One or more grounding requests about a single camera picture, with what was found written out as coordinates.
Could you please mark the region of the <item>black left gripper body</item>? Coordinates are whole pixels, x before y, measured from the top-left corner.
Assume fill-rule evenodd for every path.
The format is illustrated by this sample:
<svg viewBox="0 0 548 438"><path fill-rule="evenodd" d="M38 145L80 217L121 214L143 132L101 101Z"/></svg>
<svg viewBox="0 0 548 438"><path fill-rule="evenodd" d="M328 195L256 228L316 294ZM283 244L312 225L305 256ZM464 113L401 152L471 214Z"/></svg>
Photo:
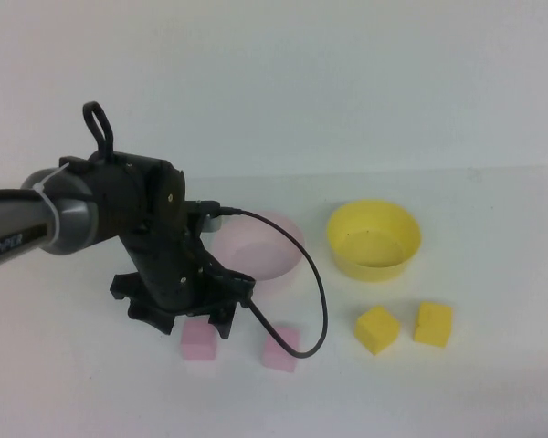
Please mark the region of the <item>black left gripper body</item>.
<svg viewBox="0 0 548 438"><path fill-rule="evenodd" d="M136 271L117 275L116 299L131 301L129 317L153 322L157 315L202 316L227 304L245 305L256 280L225 268L207 251L201 234L220 227L218 217L193 217L184 228L141 226L120 236Z"/></svg>

